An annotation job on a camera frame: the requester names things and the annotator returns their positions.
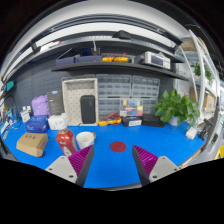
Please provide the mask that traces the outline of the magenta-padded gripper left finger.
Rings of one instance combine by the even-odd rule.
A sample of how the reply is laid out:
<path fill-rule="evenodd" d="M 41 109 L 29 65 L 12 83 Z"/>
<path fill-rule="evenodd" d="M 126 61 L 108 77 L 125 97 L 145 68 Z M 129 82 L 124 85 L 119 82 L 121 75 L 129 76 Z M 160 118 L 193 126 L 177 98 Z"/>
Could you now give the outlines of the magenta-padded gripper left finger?
<path fill-rule="evenodd" d="M 78 186 L 83 186 L 94 154 L 94 146 L 90 145 L 69 157 L 58 157 L 46 168 L 46 171 L 75 183 Z"/>

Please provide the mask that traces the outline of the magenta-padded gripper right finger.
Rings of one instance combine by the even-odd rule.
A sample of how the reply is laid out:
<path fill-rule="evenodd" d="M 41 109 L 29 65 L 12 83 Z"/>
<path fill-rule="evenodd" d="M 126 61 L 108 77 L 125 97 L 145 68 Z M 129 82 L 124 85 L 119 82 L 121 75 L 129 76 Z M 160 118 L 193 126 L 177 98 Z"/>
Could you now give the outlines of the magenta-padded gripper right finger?
<path fill-rule="evenodd" d="M 132 147 L 132 156 L 142 186 L 146 186 L 180 170 L 168 157 L 157 157 L 136 145 Z"/>

